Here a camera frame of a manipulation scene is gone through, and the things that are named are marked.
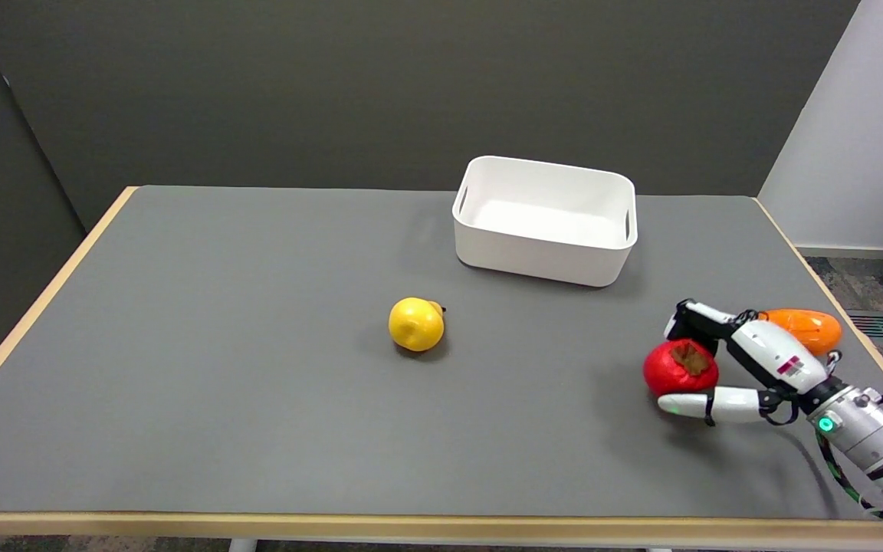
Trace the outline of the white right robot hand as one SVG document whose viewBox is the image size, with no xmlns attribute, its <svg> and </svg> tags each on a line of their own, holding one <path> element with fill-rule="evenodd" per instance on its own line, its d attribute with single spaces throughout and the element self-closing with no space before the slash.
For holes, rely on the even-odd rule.
<svg viewBox="0 0 883 552">
<path fill-rule="evenodd" d="M 780 405 L 791 405 L 790 424 L 805 413 L 810 416 L 848 390 L 849 385 L 832 373 L 841 360 L 833 350 L 827 363 L 817 360 L 795 336 L 778 324 L 761 319 L 755 310 L 729 314 L 710 305 L 686 298 L 677 304 L 667 323 L 668 341 L 686 338 L 702 353 L 716 353 L 725 343 L 727 353 L 760 382 L 761 388 L 714 386 L 697 393 L 667 393 L 658 397 L 658 406 L 670 415 L 716 423 L 769 422 Z"/>
</svg>

